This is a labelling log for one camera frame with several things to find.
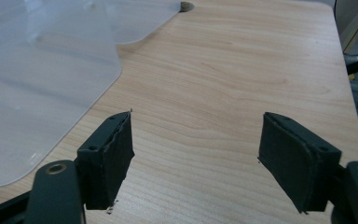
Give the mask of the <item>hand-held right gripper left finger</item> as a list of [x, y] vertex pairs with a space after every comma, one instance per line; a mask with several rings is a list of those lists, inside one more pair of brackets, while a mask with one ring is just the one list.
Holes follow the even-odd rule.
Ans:
[[82, 202], [88, 210], [114, 204], [133, 157], [130, 111], [107, 118], [77, 150]]

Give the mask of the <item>translucent plastic sheet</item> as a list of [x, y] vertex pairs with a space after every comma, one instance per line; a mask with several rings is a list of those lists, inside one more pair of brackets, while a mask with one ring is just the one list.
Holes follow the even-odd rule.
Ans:
[[103, 0], [0, 0], [0, 187], [29, 174], [117, 80]]
[[117, 44], [138, 42], [176, 15], [181, 0], [104, 0]]

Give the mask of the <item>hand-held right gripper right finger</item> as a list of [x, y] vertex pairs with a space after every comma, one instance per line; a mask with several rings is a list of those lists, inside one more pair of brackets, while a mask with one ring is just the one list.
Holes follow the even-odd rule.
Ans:
[[341, 151], [286, 116], [267, 112], [258, 159], [270, 171], [297, 211], [323, 211], [328, 185]]

